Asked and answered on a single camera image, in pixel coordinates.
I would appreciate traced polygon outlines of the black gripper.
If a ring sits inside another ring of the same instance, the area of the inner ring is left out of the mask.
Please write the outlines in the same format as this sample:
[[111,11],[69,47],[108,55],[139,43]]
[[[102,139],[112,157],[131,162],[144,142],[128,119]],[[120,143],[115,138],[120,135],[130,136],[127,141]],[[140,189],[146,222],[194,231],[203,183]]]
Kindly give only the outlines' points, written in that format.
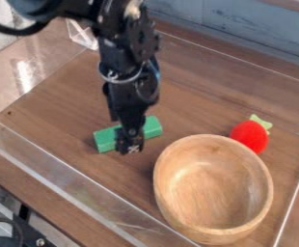
[[115,130],[115,150],[120,154],[143,151],[144,134],[139,129],[148,107],[159,100],[159,91],[160,73],[155,69],[146,69],[131,81],[120,79],[119,74],[108,70],[103,92],[111,120],[122,124]]

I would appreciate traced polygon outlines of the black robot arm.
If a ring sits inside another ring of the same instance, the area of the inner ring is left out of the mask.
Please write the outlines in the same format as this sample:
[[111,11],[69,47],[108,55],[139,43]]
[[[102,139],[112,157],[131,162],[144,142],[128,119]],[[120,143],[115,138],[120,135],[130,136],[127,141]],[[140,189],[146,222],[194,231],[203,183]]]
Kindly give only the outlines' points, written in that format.
[[98,72],[104,80],[115,149],[127,154],[144,146],[146,112],[160,95],[156,53],[160,36],[143,0],[8,0],[17,13],[40,23],[57,17],[90,23],[98,41]]

